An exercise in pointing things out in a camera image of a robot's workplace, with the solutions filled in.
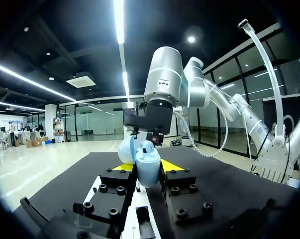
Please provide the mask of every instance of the cable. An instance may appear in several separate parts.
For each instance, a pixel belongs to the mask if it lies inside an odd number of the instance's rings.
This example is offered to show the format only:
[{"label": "cable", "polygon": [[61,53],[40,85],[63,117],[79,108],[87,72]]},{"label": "cable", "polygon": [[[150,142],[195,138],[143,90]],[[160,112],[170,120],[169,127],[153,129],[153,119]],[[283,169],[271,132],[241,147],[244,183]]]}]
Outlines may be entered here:
[{"label": "cable", "polygon": [[202,152],[199,151],[199,149],[196,147],[195,142],[194,142],[194,140],[192,138],[191,131],[189,129],[189,126],[188,126],[186,120],[184,119],[184,117],[179,112],[173,111],[173,114],[175,114],[176,116],[178,116],[183,121],[185,130],[186,130],[186,132],[187,132],[187,134],[189,136],[189,139],[190,139],[190,141],[192,143],[193,148],[199,154],[201,154],[201,155],[203,155],[205,157],[215,157],[216,155],[218,155],[223,150],[223,148],[225,147],[225,144],[226,144],[226,141],[227,141],[227,137],[228,137],[228,124],[227,124],[226,116],[225,116],[224,112],[222,111],[222,109],[220,108],[220,106],[215,101],[213,101],[212,99],[210,101],[213,102],[219,108],[219,111],[221,112],[221,114],[224,117],[224,122],[225,122],[225,127],[226,127],[224,142],[223,142],[222,146],[219,148],[219,150],[216,153],[214,153],[214,154],[204,154],[204,153],[202,153]]},{"label": "cable", "polygon": [[290,137],[289,137],[289,134],[288,134],[288,142],[289,142],[289,144],[288,144],[288,158],[287,158],[287,163],[286,163],[286,167],[285,167],[285,172],[284,172],[283,178],[282,178],[280,183],[283,183],[283,181],[284,181],[286,171],[287,171],[287,167],[288,167],[288,163],[289,163],[289,155],[290,155]]},{"label": "cable", "polygon": [[292,126],[293,126],[293,130],[294,130],[294,128],[295,128],[295,122],[294,122],[294,119],[293,119],[290,115],[284,116],[284,121],[285,121],[286,119],[290,119],[291,124],[292,124]]},{"label": "cable", "polygon": [[243,117],[243,121],[244,121],[244,126],[245,126],[245,130],[246,130],[246,137],[247,137],[247,143],[248,143],[248,151],[249,151],[249,158],[250,158],[250,166],[251,168],[253,168],[253,160],[251,158],[251,151],[250,151],[250,142],[249,142],[249,137],[248,137],[248,130],[247,130],[247,123],[246,123],[246,118],[245,118],[245,113],[244,111],[242,111],[242,117]]},{"label": "cable", "polygon": [[[256,158],[254,159],[254,161],[258,158],[258,154],[259,154],[260,151],[262,150],[262,148],[263,148],[263,146],[264,146],[264,144],[265,144],[265,142],[266,142],[266,139],[267,139],[267,137],[268,137],[268,135],[269,135],[270,132],[271,132],[271,131],[268,130],[268,132],[267,132],[267,134],[266,134],[266,137],[265,137],[263,143],[261,144],[261,146],[260,146],[260,148],[259,148],[259,151],[257,152]],[[250,173],[254,172],[255,169],[256,169],[256,167],[257,167],[257,166],[255,166],[255,168],[253,169],[253,166],[252,166],[251,169],[250,169]]]}]

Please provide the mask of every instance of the person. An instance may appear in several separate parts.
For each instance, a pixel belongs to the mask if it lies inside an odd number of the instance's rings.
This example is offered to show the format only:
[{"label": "person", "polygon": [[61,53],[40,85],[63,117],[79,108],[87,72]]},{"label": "person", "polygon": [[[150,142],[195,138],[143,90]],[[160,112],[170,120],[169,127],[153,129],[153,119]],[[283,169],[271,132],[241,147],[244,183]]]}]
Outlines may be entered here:
[{"label": "person", "polygon": [[15,125],[11,121],[9,122],[9,132],[10,132],[11,146],[15,146]]}]

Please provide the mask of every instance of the robotic arm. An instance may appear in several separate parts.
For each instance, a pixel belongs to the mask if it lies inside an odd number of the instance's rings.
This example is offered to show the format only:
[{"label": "robotic arm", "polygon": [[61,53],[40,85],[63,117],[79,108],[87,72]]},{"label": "robotic arm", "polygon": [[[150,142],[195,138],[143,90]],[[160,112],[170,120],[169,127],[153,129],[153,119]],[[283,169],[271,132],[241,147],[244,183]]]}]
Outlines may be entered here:
[{"label": "robotic arm", "polygon": [[300,121],[290,140],[285,136],[277,137],[277,134],[273,136],[241,95],[231,97],[223,92],[215,83],[204,78],[202,67],[202,61],[192,57],[183,69],[181,55],[176,49],[157,49],[144,92],[148,102],[146,112],[143,116],[127,116],[124,124],[133,126],[136,133],[138,130],[150,132],[147,140],[154,145],[161,145],[163,135],[169,133],[174,107],[204,108],[213,101],[228,120],[245,117],[246,129],[259,151],[259,157],[252,162],[253,165],[269,169],[267,178],[271,171],[271,176],[277,172],[280,177],[284,171],[291,175],[300,154]]}]

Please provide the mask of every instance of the recessed light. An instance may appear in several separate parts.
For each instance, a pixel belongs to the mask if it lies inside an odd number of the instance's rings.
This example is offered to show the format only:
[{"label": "recessed light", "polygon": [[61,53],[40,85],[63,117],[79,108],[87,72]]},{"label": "recessed light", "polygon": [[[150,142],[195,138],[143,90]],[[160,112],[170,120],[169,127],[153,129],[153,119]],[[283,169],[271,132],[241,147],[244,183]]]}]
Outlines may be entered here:
[{"label": "recessed light", "polygon": [[188,42],[189,43],[194,43],[195,41],[196,41],[195,37],[193,37],[193,36],[188,37]]}]

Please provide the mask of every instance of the ceiling vent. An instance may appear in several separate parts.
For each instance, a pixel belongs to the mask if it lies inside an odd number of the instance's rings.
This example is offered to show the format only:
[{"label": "ceiling vent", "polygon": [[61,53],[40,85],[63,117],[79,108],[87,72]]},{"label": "ceiling vent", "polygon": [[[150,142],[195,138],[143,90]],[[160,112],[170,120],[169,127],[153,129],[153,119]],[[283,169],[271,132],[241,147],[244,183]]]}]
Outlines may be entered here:
[{"label": "ceiling vent", "polygon": [[67,80],[67,83],[76,87],[88,87],[88,86],[95,86],[95,82],[93,81],[93,77],[90,75],[89,72],[79,72],[76,74],[76,77],[71,80]]}]

